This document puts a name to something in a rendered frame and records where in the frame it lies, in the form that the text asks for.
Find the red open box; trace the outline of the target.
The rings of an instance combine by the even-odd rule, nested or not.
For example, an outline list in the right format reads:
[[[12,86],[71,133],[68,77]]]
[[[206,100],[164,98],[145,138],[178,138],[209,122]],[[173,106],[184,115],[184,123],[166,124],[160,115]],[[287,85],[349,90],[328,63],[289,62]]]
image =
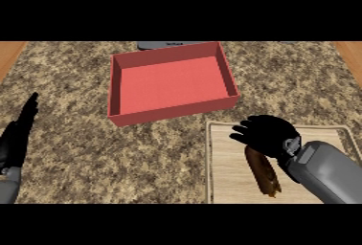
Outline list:
[[[108,118],[119,126],[229,109],[240,96],[218,41],[111,55]]]

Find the grey flat appliance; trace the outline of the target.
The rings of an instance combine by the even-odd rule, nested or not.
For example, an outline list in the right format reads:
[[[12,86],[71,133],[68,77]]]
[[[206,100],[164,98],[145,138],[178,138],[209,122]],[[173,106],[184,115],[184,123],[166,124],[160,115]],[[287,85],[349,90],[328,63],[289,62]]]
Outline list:
[[[198,41],[139,41],[138,42],[138,49],[154,50],[167,47],[178,47],[184,45],[198,44]]]

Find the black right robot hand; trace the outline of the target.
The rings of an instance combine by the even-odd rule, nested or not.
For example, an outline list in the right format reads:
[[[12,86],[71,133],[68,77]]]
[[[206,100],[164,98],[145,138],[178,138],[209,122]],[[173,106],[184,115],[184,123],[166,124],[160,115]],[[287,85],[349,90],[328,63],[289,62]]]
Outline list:
[[[293,124],[271,115],[250,116],[229,137],[271,158],[291,158],[302,149],[302,136]]]

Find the pale wooden tray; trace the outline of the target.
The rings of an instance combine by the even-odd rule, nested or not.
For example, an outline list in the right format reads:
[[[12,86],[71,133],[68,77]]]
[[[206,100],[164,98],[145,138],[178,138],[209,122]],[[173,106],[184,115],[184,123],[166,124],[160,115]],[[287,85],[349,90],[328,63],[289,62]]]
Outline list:
[[[252,173],[246,145],[229,138],[234,122],[207,122],[207,202],[213,204],[321,204],[306,188],[296,184],[271,163],[278,175],[281,192],[275,197],[263,194]],[[303,143],[322,141],[331,144],[352,159],[362,163],[361,152],[345,125],[296,125]]]

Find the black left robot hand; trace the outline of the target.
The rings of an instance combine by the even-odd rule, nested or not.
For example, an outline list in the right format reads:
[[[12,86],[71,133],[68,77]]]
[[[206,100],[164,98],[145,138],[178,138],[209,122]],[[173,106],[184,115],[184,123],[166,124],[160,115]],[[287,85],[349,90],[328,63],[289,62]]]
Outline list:
[[[34,117],[39,113],[39,93],[34,92],[15,121],[11,121],[8,127],[0,135],[0,171],[5,168],[23,167],[28,135],[34,123]]]

